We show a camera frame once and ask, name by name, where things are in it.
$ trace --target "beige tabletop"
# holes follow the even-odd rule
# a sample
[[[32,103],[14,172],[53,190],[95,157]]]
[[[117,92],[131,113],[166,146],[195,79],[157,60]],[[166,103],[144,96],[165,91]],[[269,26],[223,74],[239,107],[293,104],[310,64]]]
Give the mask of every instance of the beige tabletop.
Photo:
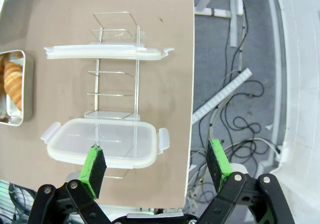
[[[35,59],[33,118],[19,127],[0,125],[0,178],[37,190],[60,187],[80,165],[56,161],[40,136],[53,123],[82,118],[93,111],[95,59],[46,59],[44,47],[94,42],[99,28],[93,13],[128,11],[150,48],[173,47],[160,61],[141,61],[141,121],[167,128],[170,147],[154,164],[130,170],[123,179],[105,178],[99,203],[174,208],[185,201],[191,135],[194,72],[193,0],[9,0],[0,19],[0,52],[22,49]],[[118,19],[106,20],[111,27]],[[134,74],[135,61],[104,60],[102,70]],[[100,91],[132,91],[132,80],[101,78]],[[100,110],[132,111],[131,97],[100,99]],[[107,169],[108,175],[123,170]]]

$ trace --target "clear plastic container lid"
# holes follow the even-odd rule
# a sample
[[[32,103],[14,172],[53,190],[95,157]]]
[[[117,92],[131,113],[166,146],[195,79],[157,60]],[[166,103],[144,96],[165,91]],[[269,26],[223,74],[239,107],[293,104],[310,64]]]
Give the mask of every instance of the clear plastic container lid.
[[[169,147],[168,130],[142,121],[77,118],[55,122],[42,135],[50,157],[83,165],[92,145],[100,145],[109,168],[145,168]]]

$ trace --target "bolt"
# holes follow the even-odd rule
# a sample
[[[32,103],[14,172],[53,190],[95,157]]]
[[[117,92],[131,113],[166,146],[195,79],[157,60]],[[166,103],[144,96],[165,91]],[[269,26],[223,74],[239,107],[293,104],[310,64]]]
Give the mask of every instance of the bolt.
[[[50,186],[47,186],[45,189],[44,189],[44,193],[45,194],[48,194],[51,192],[51,187]]]
[[[76,181],[73,181],[73,182],[71,182],[71,184],[70,184],[70,187],[71,187],[72,189],[77,188],[77,186],[78,186],[78,183],[77,183]]]
[[[269,182],[270,182],[270,178],[269,178],[268,176],[265,176],[265,177],[263,178],[263,181],[264,181],[265,183],[269,183]]]
[[[238,182],[238,181],[242,180],[242,177],[241,177],[241,175],[237,174],[234,176],[234,179]]]

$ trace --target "food container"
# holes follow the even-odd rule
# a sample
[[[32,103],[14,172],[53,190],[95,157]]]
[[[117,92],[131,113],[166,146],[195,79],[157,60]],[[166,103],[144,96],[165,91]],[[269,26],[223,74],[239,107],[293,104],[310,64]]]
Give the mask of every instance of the food container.
[[[10,50],[0,53],[10,62],[22,66],[21,111],[16,107],[9,95],[0,94],[0,124],[18,127],[29,120],[33,114],[33,79],[34,59],[23,50]]]
[[[90,147],[99,145],[108,168],[138,169],[150,166],[170,145],[169,132],[142,121],[76,118],[63,126],[53,123],[41,136],[48,155],[83,165]]]

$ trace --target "metal tray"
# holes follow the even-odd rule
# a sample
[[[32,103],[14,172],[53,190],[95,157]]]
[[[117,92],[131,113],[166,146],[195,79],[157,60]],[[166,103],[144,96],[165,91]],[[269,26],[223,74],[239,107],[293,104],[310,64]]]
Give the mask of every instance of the metal tray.
[[[1,52],[9,61],[22,66],[22,110],[20,111],[7,94],[0,95],[0,124],[18,127],[33,115],[34,59],[23,50]]]

